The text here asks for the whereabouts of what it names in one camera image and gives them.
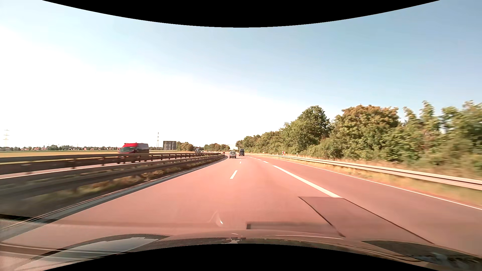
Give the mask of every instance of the van windshield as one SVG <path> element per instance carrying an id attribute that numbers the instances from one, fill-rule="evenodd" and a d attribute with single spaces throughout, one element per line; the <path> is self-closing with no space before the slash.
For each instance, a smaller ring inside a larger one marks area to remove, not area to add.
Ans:
<path id="1" fill-rule="evenodd" d="M 135 147 L 122 147 L 119 152 L 130 152 L 135 150 Z"/>

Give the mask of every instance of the car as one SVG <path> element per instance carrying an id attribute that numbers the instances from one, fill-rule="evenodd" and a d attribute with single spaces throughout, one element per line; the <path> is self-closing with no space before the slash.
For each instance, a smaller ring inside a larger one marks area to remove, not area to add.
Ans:
<path id="1" fill-rule="evenodd" d="M 146 143 L 124 143 L 118 153 L 149 153 L 149 145 Z"/>

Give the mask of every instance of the distant vehicle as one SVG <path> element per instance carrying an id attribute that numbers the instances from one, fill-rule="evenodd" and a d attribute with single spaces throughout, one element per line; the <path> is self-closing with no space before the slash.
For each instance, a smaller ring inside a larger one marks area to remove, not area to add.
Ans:
<path id="1" fill-rule="evenodd" d="M 119 153 L 149 153 L 149 145 L 146 143 L 124 143 Z"/>

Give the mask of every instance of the car hood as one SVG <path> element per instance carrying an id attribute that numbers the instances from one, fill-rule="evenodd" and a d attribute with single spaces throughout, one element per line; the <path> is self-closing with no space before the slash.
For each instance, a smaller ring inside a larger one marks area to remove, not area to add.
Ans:
<path id="1" fill-rule="evenodd" d="M 0 252 L 30 259 L 11 266 L 13 271 L 40 271 L 108 255 L 200 244 L 307 246 L 391 259 L 434 270 L 482 271 L 482 258 L 442 246 L 393 240 L 350 240 L 291 230 L 229 230 L 174 236 L 127 234 L 106 236 L 54 250 L 1 244 Z"/>

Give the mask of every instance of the grass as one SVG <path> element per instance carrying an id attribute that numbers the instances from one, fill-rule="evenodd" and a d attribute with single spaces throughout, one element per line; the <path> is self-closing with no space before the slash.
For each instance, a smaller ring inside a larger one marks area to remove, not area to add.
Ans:
<path id="1" fill-rule="evenodd" d="M 384 183 L 384 184 L 432 195 L 432 196 L 437 196 L 440 198 L 445 198 L 448 200 L 457 201 L 460 203 L 482 207 L 481 190 L 474 190 L 474 189 L 465 188 L 465 187 L 452 186 L 447 184 L 424 181 L 419 179 L 412 179 L 412 178 L 367 171 L 362 169 L 355 169 L 355 168 L 308 162 L 308 161 L 298 161 L 298 160 L 282 158 L 282 157 L 273 157 L 273 156 L 270 156 L 270 157 L 275 159 L 280 159 L 280 160 L 291 161 L 299 164 L 310 165 L 317 168 L 327 169 L 334 172 L 343 173 L 346 175 L 360 177 L 360 178 L 367 179 L 374 182 Z M 375 163 L 375 162 L 364 163 L 364 164 L 394 167 L 394 166 L 388 166 L 383 163 Z"/>
<path id="2" fill-rule="evenodd" d="M 177 150 L 151 150 L 150 153 L 177 152 Z M 73 155 L 73 154 L 110 154 L 116 150 L 36 150 L 36 151 L 0 151 L 0 157 L 26 157 L 48 155 Z"/>

